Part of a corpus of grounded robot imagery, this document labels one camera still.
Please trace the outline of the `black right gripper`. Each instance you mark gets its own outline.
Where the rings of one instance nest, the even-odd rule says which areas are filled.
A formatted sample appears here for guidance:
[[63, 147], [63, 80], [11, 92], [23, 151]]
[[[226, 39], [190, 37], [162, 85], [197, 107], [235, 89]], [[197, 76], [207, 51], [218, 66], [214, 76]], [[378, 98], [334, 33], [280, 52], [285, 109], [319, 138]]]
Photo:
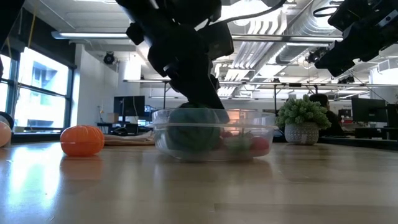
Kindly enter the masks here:
[[338, 77], [354, 59], [369, 61], [397, 42], [397, 0], [345, 0], [328, 23], [342, 32], [343, 40], [330, 44], [315, 67]]

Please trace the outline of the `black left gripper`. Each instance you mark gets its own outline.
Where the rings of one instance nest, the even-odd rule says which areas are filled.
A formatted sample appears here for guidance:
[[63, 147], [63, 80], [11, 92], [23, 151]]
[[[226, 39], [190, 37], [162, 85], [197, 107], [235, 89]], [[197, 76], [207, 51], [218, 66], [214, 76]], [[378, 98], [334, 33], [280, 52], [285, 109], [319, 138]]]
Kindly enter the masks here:
[[147, 59], [172, 88], [190, 103], [215, 109], [221, 122], [229, 116], [210, 78], [209, 44], [195, 30], [221, 16], [221, 1], [116, 0], [130, 18], [126, 35], [137, 45], [149, 46]]

